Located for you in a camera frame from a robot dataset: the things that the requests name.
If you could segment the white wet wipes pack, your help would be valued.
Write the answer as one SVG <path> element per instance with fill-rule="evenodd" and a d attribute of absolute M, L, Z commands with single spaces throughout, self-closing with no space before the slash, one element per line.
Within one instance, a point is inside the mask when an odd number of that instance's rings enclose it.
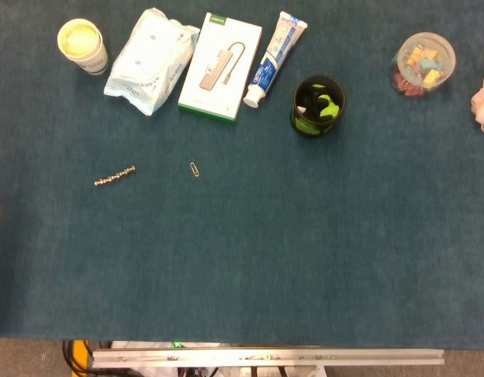
<path fill-rule="evenodd" d="M 196 48 L 200 29 L 145 10 L 112 65 L 104 95 L 127 99 L 150 116 L 171 94 Z"/>

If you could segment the yellow base part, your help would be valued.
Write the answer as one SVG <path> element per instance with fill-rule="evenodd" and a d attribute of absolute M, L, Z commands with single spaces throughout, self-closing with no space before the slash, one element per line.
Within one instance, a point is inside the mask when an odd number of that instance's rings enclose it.
<path fill-rule="evenodd" d="M 72 363 L 80 372 L 90 367 L 90 354 L 83 340 L 75 340 L 72 346 Z"/>

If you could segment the white paper cup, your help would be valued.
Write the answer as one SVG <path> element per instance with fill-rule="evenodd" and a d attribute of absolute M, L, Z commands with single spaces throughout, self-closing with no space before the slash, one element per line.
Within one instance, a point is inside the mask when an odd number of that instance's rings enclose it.
<path fill-rule="evenodd" d="M 90 75 L 101 75 L 108 67 L 108 53 L 95 24 L 86 19 L 66 22 L 57 33 L 63 55 Z"/>

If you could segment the blue table cloth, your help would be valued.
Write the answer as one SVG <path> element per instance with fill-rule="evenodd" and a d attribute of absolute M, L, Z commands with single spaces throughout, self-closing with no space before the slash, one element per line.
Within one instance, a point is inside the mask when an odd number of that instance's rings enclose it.
<path fill-rule="evenodd" d="M 235 123 L 181 85 L 146 116 L 57 32 L 91 20 L 115 57 L 151 7 L 259 25 L 258 57 L 281 11 L 308 27 Z M 456 67 L 405 97 L 420 32 Z M 313 75 L 346 93 L 319 138 L 291 125 Z M 483 79 L 484 0 L 0 0 L 0 336 L 484 349 Z"/>

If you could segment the white green hub box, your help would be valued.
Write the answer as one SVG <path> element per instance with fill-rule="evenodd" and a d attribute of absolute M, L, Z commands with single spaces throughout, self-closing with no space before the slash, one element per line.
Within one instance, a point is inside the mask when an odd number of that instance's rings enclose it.
<path fill-rule="evenodd" d="M 207 13 L 178 107 L 234 123 L 262 27 Z"/>

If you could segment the white blue toothpaste tube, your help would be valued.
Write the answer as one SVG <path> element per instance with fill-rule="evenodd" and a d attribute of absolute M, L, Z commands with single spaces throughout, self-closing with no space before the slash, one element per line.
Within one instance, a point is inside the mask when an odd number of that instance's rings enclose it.
<path fill-rule="evenodd" d="M 257 71 L 247 87 L 244 103 L 252 108 L 257 108 L 274 79 L 277 77 L 286 56 L 307 29 L 308 24 L 289 13 L 280 12 L 277 25 L 266 51 L 258 65 Z"/>

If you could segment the black mesh pen holder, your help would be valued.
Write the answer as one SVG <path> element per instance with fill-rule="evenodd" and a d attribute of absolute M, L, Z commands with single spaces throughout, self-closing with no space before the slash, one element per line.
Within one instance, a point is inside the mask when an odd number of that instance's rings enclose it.
<path fill-rule="evenodd" d="M 304 137 L 319 138 L 334 128 L 347 104 L 340 83 L 329 75 L 313 75 L 296 88 L 291 125 Z"/>

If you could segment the clear jar of binder clips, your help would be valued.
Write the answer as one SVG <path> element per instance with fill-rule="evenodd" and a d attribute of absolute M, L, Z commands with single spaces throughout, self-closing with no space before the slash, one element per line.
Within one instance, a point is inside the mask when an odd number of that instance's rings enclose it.
<path fill-rule="evenodd" d="M 421 97 L 436 90 L 456 67 L 453 47 L 441 35 L 420 32 L 407 38 L 391 65 L 394 88 L 405 97 Z"/>

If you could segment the aluminium frame rail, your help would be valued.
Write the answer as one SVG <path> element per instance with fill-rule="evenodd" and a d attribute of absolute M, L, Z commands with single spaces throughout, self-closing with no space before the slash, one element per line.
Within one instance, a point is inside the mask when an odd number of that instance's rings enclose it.
<path fill-rule="evenodd" d="M 443 365 L 434 349 L 214 347 L 93 352 L 95 368 Z"/>

